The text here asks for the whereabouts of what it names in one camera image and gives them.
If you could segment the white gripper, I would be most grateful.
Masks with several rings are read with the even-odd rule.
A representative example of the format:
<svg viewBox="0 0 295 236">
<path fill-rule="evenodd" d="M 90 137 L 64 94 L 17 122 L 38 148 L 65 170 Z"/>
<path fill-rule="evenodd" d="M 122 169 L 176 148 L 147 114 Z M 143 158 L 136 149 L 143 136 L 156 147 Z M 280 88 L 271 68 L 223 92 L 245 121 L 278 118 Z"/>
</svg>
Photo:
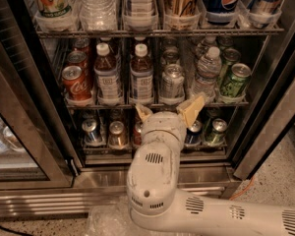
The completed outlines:
<svg viewBox="0 0 295 236">
<path fill-rule="evenodd" d="M 205 104 L 206 96 L 203 93 L 194 95 L 180 103 L 176 107 L 178 114 L 169 111 L 152 114 L 149 108 L 137 103 L 135 108 L 143 121 L 142 139 L 144 140 L 148 133 L 168 132 L 178 140 L 180 148 L 183 148 L 187 127 L 191 127 L 195 123 Z"/>
</svg>

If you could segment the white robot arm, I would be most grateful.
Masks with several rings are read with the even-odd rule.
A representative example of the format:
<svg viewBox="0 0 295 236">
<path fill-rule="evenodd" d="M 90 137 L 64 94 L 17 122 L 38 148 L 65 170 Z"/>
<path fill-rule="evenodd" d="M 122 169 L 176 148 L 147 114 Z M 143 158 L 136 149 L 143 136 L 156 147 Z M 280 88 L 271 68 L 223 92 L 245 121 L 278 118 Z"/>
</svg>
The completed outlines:
<svg viewBox="0 0 295 236">
<path fill-rule="evenodd" d="M 178 188 L 187 129 L 206 103 L 199 93 L 176 112 L 152 112 L 138 103 L 142 143 L 127 175 L 129 214 L 138 226 L 201 236 L 295 236 L 295 207 L 193 195 Z"/>
</svg>

